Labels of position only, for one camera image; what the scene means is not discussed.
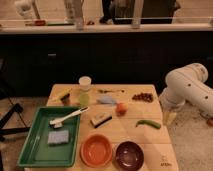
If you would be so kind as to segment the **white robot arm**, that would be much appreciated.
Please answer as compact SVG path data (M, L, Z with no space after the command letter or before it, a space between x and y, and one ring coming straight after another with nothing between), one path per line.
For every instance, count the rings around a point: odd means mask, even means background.
M165 77L166 87L159 95L163 111L163 124L170 125L186 101L197 106L207 119L213 119L213 88L205 85L206 67L192 63L174 69Z

